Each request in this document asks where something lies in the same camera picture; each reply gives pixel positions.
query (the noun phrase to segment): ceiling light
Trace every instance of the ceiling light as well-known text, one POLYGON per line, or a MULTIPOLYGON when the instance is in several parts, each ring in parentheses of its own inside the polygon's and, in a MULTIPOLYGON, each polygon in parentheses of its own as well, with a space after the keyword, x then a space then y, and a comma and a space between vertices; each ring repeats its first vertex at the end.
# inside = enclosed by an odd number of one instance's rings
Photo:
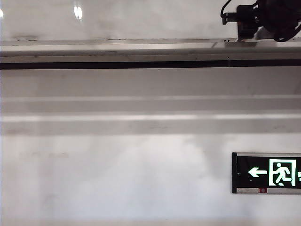
POLYGON ((74 15, 78 20, 82 20, 82 10, 81 7, 75 6, 74 7, 74 15))

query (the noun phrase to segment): sign frame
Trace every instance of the sign frame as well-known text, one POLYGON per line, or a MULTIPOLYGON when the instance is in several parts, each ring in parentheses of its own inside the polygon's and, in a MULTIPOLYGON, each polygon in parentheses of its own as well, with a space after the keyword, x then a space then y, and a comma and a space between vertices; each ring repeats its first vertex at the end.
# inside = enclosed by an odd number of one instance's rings
POLYGON ((232 153, 232 193, 233 194, 278 194, 278 195, 301 195, 301 188, 254 188, 239 187, 237 172, 237 157, 286 157, 301 158, 301 153, 232 153))

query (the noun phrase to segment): black sign panel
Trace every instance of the black sign panel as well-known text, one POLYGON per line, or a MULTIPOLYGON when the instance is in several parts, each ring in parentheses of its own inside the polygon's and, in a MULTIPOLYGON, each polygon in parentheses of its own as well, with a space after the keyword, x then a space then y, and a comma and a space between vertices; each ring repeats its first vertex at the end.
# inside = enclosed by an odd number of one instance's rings
POLYGON ((301 189, 301 154, 233 153, 232 192, 238 188, 301 189))

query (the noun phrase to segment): black cable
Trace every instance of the black cable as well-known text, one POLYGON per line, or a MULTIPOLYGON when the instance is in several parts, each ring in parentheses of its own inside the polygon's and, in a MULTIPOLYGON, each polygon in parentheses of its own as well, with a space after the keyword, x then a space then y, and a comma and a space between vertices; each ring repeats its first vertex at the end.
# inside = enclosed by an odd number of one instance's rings
POLYGON ((299 25, 298 28, 293 33, 291 33, 288 37, 286 37, 286 38, 281 38, 280 34, 275 34, 274 40, 278 41, 278 42, 289 41, 290 39, 292 39, 293 37, 295 37, 300 31, 301 31, 301 25, 299 25))
POLYGON ((227 7, 227 5, 229 5, 229 3, 231 2, 232 0, 228 0, 225 5, 222 7, 222 10, 221 10, 221 18, 224 18, 224 10, 225 8, 227 7))

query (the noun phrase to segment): security camera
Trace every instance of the security camera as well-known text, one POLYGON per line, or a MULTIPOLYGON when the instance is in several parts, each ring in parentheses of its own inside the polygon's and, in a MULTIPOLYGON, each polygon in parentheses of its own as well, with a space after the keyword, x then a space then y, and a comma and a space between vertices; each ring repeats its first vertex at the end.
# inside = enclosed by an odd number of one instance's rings
POLYGON ((253 5, 239 5, 236 13, 224 13, 231 1, 222 7, 222 24, 236 22, 238 40, 255 36, 285 42, 301 30, 301 0, 257 0, 253 5))

